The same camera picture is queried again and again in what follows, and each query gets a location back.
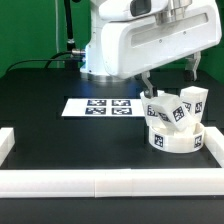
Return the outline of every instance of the cable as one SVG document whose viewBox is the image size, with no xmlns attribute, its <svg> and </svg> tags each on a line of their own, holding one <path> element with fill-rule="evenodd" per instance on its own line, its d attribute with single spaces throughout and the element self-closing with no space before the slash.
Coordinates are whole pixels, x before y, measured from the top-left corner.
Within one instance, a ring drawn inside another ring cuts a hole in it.
<svg viewBox="0 0 224 224">
<path fill-rule="evenodd" d="M 72 50 L 73 48 L 76 48 L 76 45 L 73 38 L 72 13 L 71 13 L 70 0 L 64 0 L 64 7 L 65 7 L 67 36 L 68 36 L 67 49 Z"/>
<path fill-rule="evenodd" d="M 71 55 L 71 54 L 72 54 L 72 51 L 59 52 L 59 53 L 55 54 L 54 56 L 52 56 L 51 59 L 56 59 L 56 58 L 58 58 L 58 57 L 60 57 L 60 56 L 67 55 L 67 54 Z M 52 61 L 48 61 L 48 62 L 46 63 L 46 65 L 44 66 L 44 68 L 48 68 L 49 65 L 51 64 L 51 62 L 52 62 Z"/>
<path fill-rule="evenodd" d="M 27 63 L 27 62 L 52 62 L 52 61 L 70 61 L 71 59 L 30 59 L 30 60 L 24 60 L 24 61 L 19 61 L 19 62 L 16 62 L 12 65 L 10 65 L 7 69 L 6 69 L 6 72 L 9 72 L 14 66 L 18 65 L 18 64 L 22 64 L 22 63 Z M 81 61 L 80 58 L 73 58 L 72 60 L 75 60 L 75 61 Z"/>
</svg>

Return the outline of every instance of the green wall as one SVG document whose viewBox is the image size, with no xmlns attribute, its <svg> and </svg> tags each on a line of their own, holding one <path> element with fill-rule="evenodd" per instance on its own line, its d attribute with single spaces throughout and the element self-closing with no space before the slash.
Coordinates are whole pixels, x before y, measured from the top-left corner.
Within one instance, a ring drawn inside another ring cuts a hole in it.
<svg viewBox="0 0 224 224">
<path fill-rule="evenodd" d="M 224 30 L 224 1 L 217 0 L 216 2 Z M 57 5 L 58 38 L 56 38 Z M 71 6 L 76 44 L 84 48 L 90 38 L 89 0 L 81 0 L 79 3 L 71 1 Z M 57 50 L 66 50 L 63 0 L 0 1 L 0 77 L 12 63 L 26 59 L 48 59 L 57 53 Z M 218 46 L 202 52 L 200 69 L 224 83 L 223 58 L 224 38 Z M 20 66 L 43 67 L 44 63 L 28 63 Z M 184 60 L 169 64 L 165 68 L 184 68 Z"/>
</svg>

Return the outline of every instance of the black and white pattern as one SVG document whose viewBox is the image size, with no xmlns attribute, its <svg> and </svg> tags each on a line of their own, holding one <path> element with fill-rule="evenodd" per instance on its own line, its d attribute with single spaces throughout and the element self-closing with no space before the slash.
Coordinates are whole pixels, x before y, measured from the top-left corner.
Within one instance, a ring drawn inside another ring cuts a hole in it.
<svg viewBox="0 0 224 224">
<path fill-rule="evenodd" d="M 202 112 L 202 102 L 196 103 L 195 105 L 195 114 Z"/>
<path fill-rule="evenodd" d="M 112 106 L 131 106 L 130 100 L 112 100 Z"/>
<path fill-rule="evenodd" d="M 163 148 L 163 137 L 159 135 L 155 135 L 155 145 L 158 145 L 159 147 Z"/>
<path fill-rule="evenodd" d="M 184 117 L 184 111 L 183 111 L 182 107 L 177 108 L 173 112 L 173 116 L 174 116 L 176 122 L 181 120 Z"/>
<path fill-rule="evenodd" d="M 151 117 L 158 117 L 152 106 L 148 105 L 147 115 Z"/>
<path fill-rule="evenodd" d="M 102 107 L 87 107 L 86 108 L 86 115 L 102 115 L 102 114 L 106 114 L 106 108 L 102 108 Z"/>
<path fill-rule="evenodd" d="M 88 100 L 87 106 L 106 106 L 106 100 Z"/>
<path fill-rule="evenodd" d="M 195 144 L 194 144 L 194 147 L 195 148 L 198 148 L 202 145 L 202 136 L 198 136 L 197 138 L 195 138 Z"/>
<path fill-rule="evenodd" d="M 164 121 L 171 122 L 170 119 L 167 117 L 166 114 L 159 113 L 159 112 L 158 112 L 158 114 L 159 114 L 159 116 L 160 116 Z"/>
<path fill-rule="evenodd" d="M 185 105 L 187 111 L 190 112 L 191 111 L 191 104 L 187 103 L 187 102 L 183 102 L 183 104 Z"/>
<path fill-rule="evenodd" d="M 112 108 L 112 115 L 132 115 L 131 108 Z"/>
</svg>

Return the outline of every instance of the cube with markers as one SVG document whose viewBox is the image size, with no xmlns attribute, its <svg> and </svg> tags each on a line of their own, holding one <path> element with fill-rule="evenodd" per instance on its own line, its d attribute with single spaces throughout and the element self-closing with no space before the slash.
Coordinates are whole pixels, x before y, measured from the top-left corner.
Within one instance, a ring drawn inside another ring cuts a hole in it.
<svg viewBox="0 0 224 224">
<path fill-rule="evenodd" d="M 193 125 L 193 119 L 176 95 L 162 94 L 155 97 L 151 102 L 151 106 L 168 129 L 183 131 L 189 125 Z"/>
<path fill-rule="evenodd" d="M 164 91 L 158 90 L 157 94 L 158 96 L 161 96 L 164 93 Z M 165 125 L 163 122 L 159 119 L 158 114 L 153 110 L 151 106 L 151 102 L 154 100 L 154 98 L 146 98 L 144 95 L 144 92 L 141 92 L 140 94 L 141 100 L 142 100 L 142 106 L 144 110 L 145 115 L 145 121 L 147 126 L 153 126 L 157 128 L 165 128 Z"/>
<path fill-rule="evenodd" d="M 191 86 L 181 90 L 180 99 L 195 122 L 201 122 L 208 90 Z"/>
</svg>

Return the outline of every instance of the stacked blocks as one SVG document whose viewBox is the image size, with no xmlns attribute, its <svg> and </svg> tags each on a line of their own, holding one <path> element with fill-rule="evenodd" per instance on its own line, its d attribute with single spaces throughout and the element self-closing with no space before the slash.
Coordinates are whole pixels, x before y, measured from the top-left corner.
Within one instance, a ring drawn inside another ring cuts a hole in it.
<svg viewBox="0 0 224 224">
<path fill-rule="evenodd" d="M 202 148 L 204 126 L 200 123 L 208 90 L 199 87 L 182 89 L 181 96 L 161 93 L 143 102 L 149 126 L 149 142 L 157 149 L 173 153 L 189 153 Z M 150 105 L 156 116 L 146 114 Z"/>
</svg>

